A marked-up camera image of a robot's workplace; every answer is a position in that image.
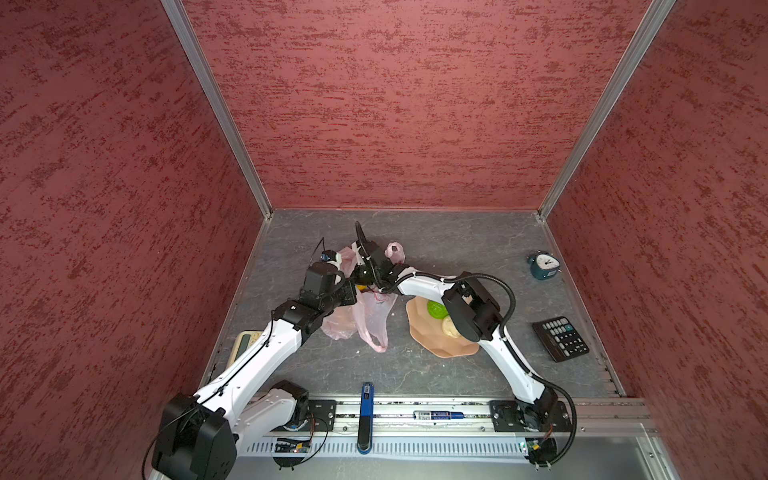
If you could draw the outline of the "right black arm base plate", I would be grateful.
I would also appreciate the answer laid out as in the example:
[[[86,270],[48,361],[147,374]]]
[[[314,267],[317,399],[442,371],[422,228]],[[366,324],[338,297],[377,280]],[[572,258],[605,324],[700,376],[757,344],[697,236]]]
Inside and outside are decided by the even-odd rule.
[[[495,432],[568,432],[572,428],[570,414],[564,402],[557,400],[547,406],[519,401],[492,400],[490,418]]]

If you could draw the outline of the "right aluminium corner post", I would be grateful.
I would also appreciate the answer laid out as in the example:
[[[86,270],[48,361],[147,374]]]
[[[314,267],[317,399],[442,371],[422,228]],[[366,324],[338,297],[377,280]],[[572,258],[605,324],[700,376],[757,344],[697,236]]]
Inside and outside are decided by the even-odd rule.
[[[538,209],[538,218],[542,223],[547,222],[675,4],[675,0],[650,2],[560,173]]]

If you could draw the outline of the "small circuit board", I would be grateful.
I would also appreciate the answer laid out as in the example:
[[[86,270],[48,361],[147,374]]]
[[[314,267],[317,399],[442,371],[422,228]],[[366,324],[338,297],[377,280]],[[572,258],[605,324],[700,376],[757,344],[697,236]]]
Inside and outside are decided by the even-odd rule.
[[[536,466],[548,466],[558,456],[558,446],[554,438],[527,439],[527,459]]]
[[[277,438],[274,446],[275,454],[306,455],[312,451],[311,439]]]

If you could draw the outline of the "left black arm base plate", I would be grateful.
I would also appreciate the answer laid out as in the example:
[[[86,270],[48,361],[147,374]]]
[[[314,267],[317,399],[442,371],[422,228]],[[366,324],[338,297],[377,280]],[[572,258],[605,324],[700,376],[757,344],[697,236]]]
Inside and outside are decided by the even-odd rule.
[[[311,433],[320,429],[324,422],[329,429],[333,429],[337,407],[336,400],[298,400],[290,410],[288,422],[275,426],[271,433]]]

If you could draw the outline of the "small teal alarm clock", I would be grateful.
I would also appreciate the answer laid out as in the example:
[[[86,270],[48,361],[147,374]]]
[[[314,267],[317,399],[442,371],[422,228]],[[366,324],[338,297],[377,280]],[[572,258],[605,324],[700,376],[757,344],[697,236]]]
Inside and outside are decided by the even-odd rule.
[[[533,278],[539,281],[548,280],[557,275],[561,270],[560,260],[549,252],[538,251],[530,254],[526,259]]]

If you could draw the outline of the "blue marker pen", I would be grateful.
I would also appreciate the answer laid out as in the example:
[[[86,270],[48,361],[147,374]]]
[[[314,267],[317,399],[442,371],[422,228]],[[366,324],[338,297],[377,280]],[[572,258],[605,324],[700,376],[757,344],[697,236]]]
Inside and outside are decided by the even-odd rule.
[[[413,418],[419,421],[448,421],[464,419],[465,415],[456,411],[416,410]]]

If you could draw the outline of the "fake pale yellow fruit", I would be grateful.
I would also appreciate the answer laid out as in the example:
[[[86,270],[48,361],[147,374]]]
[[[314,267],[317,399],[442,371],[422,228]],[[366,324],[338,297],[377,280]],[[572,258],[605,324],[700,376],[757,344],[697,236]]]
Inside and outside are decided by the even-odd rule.
[[[455,327],[452,319],[450,317],[445,317],[442,320],[441,323],[442,332],[444,335],[450,337],[450,338],[460,338],[461,334]]]

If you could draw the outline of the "right small circuit board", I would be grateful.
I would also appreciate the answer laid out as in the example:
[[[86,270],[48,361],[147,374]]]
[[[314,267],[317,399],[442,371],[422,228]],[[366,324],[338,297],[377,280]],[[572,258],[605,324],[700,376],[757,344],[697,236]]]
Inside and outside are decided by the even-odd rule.
[[[558,456],[558,446],[554,438],[527,439],[527,459],[536,466],[548,466]]]

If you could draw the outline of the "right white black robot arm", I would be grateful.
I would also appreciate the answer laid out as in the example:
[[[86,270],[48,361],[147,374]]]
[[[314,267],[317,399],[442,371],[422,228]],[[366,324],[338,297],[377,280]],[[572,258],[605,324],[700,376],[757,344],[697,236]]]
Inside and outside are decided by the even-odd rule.
[[[478,344],[509,383],[524,429],[578,430],[573,398],[538,375],[508,334],[516,297],[504,281],[470,272],[441,276],[371,256],[356,262],[353,278],[357,284],[381,293],[422,297],[443,305],[460,336]]]

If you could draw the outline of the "left small circuit board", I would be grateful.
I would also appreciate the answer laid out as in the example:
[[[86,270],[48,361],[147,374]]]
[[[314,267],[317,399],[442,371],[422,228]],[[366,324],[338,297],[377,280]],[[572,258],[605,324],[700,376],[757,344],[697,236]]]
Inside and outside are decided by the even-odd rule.
[[[306,455],[312,451],[311,439],[277,438],[274,446],[275,454]]]

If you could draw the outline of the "aluminium front rail frame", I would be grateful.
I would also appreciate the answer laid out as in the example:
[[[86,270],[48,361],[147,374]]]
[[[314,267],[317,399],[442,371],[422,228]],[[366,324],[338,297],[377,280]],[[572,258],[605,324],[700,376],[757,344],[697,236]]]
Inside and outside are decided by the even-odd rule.
[[[357,451],[361,394],[319,396],[309,399],[336,400],[334,427],[330,433],[268,433],[249,438],[240,445],[238,458],[266,458],[290,469],[303,461],[321,458],[376,458],[386,460],[488,462],[531,465],[545,470],[562,465],[577,454],[579,443],[599,439],[636,451],[639,462],[652,479],[674,479],[677,471],[665,449],[645,402],[638,398],[576,398],[578,430],[570,432],[495,432],[489,402],[504,400],[482,397],[393,397],[374,394],[373,446],[367,455]],[[464,419],[419,421],[416,410],[463,412]],[[277,438],[311,439],[306,455],[275,454]],[[548,466],[527,459],[527,439],[554,438],[557,458]]]

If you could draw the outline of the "left aluminium corner post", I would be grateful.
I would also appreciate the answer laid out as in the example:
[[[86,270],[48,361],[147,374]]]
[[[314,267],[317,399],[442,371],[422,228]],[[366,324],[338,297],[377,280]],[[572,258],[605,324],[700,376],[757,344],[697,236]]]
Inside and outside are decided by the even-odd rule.
[[[273,217],[274,208],[268,199],[245,142],[205,57],[183,2],[162,0],[161,4],[262,216],[270,221]]]

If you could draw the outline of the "fake green round fruit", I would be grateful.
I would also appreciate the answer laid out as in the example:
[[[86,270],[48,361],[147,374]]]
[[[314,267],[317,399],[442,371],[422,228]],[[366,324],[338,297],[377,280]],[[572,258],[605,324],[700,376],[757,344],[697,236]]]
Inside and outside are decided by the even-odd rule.
[[[431,300],[427,302],[427,313],[437,320],[444,320],[449,316],[448,310],[443,304]]]

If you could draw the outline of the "pink fruit-print plastic bag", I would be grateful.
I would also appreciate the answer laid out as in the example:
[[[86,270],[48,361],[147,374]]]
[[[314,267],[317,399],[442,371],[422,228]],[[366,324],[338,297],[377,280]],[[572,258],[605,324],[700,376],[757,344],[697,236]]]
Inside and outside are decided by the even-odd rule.
[[[404,249],[398,242],[389,243],[385,255],[394,264],[404,263]],[[357,256],[352,247],[345,247],[337,257],[337,260],[331,263],[340,266],[345,275],[352,274],[353,268],[357,266]],[[383,353],[388,347],[387,317],[396,297],[396,294],[363,291],[358,288],[356,303],[336,308],[323,320],[321,330],[333,340],[349,339],[357,333],[374,351]]]

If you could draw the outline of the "pink scalloped plastic bowl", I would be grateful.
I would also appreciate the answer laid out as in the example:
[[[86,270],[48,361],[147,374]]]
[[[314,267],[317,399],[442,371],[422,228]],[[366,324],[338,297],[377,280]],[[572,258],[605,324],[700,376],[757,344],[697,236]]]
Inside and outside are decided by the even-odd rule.
[[[477,343],[460,338],[450,338],[443,334],[442,320],[432,318],[427,313],[428,300],[414,297],[406,303],[410,335],[435,356],[443,359],[471,356],[478,352]]]

